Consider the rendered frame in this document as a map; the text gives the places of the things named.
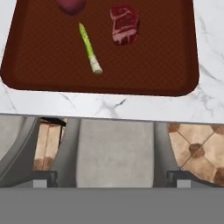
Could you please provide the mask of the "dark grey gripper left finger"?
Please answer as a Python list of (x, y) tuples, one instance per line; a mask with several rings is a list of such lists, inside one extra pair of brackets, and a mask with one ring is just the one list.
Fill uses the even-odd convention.
[(13, 184), (13, 187), (51, 188), (57, 186), (56, 171), (34, 171), (28, 177)]

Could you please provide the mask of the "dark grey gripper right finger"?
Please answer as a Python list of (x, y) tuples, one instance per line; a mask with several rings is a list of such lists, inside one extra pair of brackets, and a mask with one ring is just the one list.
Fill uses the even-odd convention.
[(166, 186), (173, 188), (216, 187), (216, 184), (201, 180), (189, 171), (168, 171)]

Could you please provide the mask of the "dark brown tray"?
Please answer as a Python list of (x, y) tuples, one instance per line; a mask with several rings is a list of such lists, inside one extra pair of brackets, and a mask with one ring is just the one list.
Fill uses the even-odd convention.
[[(109, 11), (140, 17), (135, 43), (116, 45)], [(103, 70), (92, 72), (82, 23)], [(55, 0), (17, 0), (0, 77), (9, 88), (79, 93), (181, 96), (199, 83), (193, 0), (87, 0), (68, 15)]]

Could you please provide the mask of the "green asparagus spear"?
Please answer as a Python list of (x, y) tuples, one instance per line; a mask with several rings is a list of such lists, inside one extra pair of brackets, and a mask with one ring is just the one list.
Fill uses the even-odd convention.
[(90, 63), (92, 72), (94, 74), (101, 74), (103, 72), (103, 70), (102, 70), (102, 68), (101, 68), (101, 66), (100, 66), (100, 64), (99, 64), (99, 62), (98, 62), (98, 60), (95, 56), (93, 47), (91, 45), (90, 38), (89, 38), (88, 33), (87, 33), (87, 30), (82, 23), (79, 23), (79, 32), (80, 32), (81, 38), (83, 40), (83, 43), (86, 47), (87, 56), (88, 56), (88, 59), (89, 59), (89, 63)]

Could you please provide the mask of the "raw red steak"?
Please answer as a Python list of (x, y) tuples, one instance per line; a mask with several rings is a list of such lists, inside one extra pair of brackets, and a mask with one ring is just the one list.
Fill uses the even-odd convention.
[(110, 18), (113, 22), (112, 38), (116, 45), (123, 46), (137, 41), (140, 17), (129, 5), (120, 3), (111, 7)]

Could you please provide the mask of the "dark red pomegranate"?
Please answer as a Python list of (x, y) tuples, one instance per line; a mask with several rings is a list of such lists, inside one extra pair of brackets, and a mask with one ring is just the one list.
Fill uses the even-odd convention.
[(86, 5), (87, 0), (55, 0), (58, 6), (68, 15), (79, 14)]

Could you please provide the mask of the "grey stool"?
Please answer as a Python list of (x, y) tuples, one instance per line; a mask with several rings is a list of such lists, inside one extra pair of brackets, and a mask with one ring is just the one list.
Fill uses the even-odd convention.
[(0, 115), (0, 187), (13, 186), (32, 173), (40, 119)]
[(70, 118), (51, 169), (59, 187), (166, 186), (179, 168), (167, 124)]

